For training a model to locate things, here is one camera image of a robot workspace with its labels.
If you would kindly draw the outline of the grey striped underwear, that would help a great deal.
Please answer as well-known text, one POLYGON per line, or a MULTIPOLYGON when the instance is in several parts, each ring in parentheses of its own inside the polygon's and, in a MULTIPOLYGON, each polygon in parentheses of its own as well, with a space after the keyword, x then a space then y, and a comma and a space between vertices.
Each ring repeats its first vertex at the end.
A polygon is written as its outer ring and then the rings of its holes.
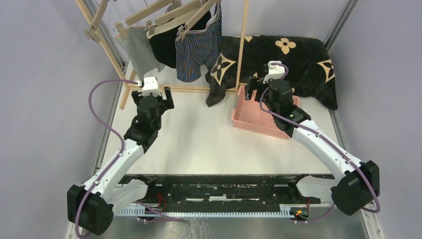
POLYGON ((165 68, 165 65, 154 56, 146 32, 146 27, 135 26, 127 29, 127 38, 124 38, 121 34, 115 37, 117 43, 128 54, 132 66, 140 78, 153 69, 161 72, 165 68))

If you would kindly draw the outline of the black underwear beige waistband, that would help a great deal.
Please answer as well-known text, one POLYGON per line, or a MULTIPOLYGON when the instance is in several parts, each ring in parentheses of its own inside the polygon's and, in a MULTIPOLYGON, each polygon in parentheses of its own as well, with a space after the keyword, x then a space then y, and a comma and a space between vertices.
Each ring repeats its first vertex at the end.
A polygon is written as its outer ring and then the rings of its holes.
MULTIPOLYGON (((214 9, 215 5, 190 30, 204 29, 208 20, 214 15, 214 9)), ((156 27, 154 34, 146 33, 154 56, 159 62, 176 69, 175 40, 178 28, 183 26, 196 11, 190 11, 183 16, 170 20, 166 24, 156 27)))

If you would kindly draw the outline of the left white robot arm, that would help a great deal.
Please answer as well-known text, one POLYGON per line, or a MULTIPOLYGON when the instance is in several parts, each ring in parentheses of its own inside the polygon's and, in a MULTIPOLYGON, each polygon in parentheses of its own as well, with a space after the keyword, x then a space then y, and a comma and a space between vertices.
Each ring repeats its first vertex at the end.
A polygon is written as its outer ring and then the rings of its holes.
POLYGON ((154 186, 133 179, 118 188, 117 185, 130 167, 152 146, 161 129, 161 116, 174 108, 170 87, 155 94, 145 91, 132 93, 137 114, 113 158, 81 186, 72 185, 67 192, 68 220, 75 229, 83 228, 95 235, 103 234, 114 216, 130 204, 142 199, 152 202, 157 190, 154 186))

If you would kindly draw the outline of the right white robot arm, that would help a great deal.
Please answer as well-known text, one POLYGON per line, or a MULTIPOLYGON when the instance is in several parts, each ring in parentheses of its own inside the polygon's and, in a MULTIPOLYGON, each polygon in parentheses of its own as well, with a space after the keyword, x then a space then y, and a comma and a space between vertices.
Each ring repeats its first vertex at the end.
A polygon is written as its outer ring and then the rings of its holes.
POLYGON ((272 116, 276 127, 308 149, 333 176, 325 179, 308 175, 295 180, 287 190, 292 202, 318 198, 349 216, 359 210, 374 214, 381 211, 378 165, 354 157, 323 133, 311 116, 293 103, 288 81, 250 77, 245 99, 250 100, 253 93, 260 109, 272 116))

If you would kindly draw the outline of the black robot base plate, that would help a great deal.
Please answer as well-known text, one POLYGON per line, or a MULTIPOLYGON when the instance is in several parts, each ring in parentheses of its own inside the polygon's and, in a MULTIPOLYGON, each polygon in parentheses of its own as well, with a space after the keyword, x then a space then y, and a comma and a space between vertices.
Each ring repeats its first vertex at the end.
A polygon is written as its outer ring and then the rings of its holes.
POLYGON ((118 185, 139 180, 148 189, 141 202, 170 217, 294 217, 294 211, 322 205, 300 195, 300 175, 126 174, 118 185))

